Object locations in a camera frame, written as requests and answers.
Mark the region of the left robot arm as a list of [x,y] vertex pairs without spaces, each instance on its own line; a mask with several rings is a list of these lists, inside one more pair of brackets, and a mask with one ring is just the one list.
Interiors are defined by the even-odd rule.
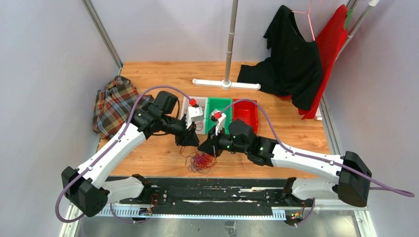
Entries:
[[181,119],[171,117],[178,97],[161,91],[151,102],[144,102],[131,118],[95,155],[77,168],[66,167],[62,173],[63,191],[66,197],[83,215],[92,217],[107,204],[126,198],[134,198],[139,204],[151,199],[147,179],[135,174],[128,178],[107,181],[115,167],[137,146],[154,133],[163,132],[175,136],[178,146],[199,145],[195,122],[203,119],[203,109],[195,99]]

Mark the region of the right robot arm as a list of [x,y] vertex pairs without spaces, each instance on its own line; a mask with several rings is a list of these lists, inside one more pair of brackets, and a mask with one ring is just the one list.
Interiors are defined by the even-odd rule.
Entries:
[[334,198],[355,207],[365,207],[372,172],[355,152],[328,155],[297,149],[277,140],[258,136],[242,120],[229,124],[229,134],[214,126],[198,150],[218,157],[223,151],[243,153],[254,164],[286,167],[316,175],[316,178],[291,177],[282,192],[290,206],[312,198]]

